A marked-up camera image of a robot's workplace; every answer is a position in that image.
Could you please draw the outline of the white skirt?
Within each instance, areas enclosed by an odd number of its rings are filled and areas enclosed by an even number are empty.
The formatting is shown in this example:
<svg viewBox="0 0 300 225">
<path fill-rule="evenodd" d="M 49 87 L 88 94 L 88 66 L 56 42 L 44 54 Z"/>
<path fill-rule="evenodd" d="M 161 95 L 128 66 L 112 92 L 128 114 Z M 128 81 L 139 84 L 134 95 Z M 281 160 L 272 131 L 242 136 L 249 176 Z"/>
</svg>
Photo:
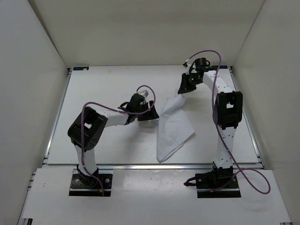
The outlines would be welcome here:
<svg viewBox="0 0 300 225">
<path fill-rule="evenodd" d="M 182 109 L 186 99 L 182 94 L 167 98 L 159 119 L 157 132 L 157 161 L 162 163 L 176 153 L 195 133 Z"/>
</svg>

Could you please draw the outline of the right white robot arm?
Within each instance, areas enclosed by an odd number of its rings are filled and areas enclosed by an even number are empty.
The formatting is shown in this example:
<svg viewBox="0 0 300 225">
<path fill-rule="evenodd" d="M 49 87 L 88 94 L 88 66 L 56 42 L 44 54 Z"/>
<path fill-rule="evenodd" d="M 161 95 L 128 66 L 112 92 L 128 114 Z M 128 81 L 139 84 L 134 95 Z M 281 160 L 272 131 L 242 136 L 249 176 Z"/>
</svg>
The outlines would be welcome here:
<svg viewBox="0 0 300 225">
<path fill-rule="evenodd" d="M 212 171 L 206 174 L 210 183 L 222 187 L 233 175 L 233 160 L 230 153 L 236 129 L 242 120 L 243 95 L 235 91 L 218 74 L 218 68 L 211 66 L 206 58 L 198 58 L 192 64 L 185 62 L 186 72 L 182 74 L 179 94 L 196 90 L 198 84 L 205 84 L 212 93 L 212 117 L 218 133 L 217 153 Z"/>
</svg>

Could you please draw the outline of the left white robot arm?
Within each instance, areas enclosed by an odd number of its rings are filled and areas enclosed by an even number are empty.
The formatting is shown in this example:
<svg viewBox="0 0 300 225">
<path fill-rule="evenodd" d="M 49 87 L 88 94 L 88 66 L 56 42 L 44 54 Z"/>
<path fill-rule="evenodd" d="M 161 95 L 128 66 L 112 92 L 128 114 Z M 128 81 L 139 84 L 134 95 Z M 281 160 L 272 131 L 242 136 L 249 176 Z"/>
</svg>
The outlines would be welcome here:
<svg viewBox="0 0 300 225">
<path fill-rule="evenodd" d="M 120 105 L 118 110 L 106 109 L 97 112 L 89 103 L 68 129 L 67 135 L 77 153 L 77 172 L 81 182 L 92 187 L 100 182 L 95 161 L 94 148 L 98 144 L 105 128 L 125 126 L 135 120 L 156 120 L 159 115 L 155 109 L 155 100 L 147 101 L 148 92 L 135 93 L 130 101 Z"/>
</svg>

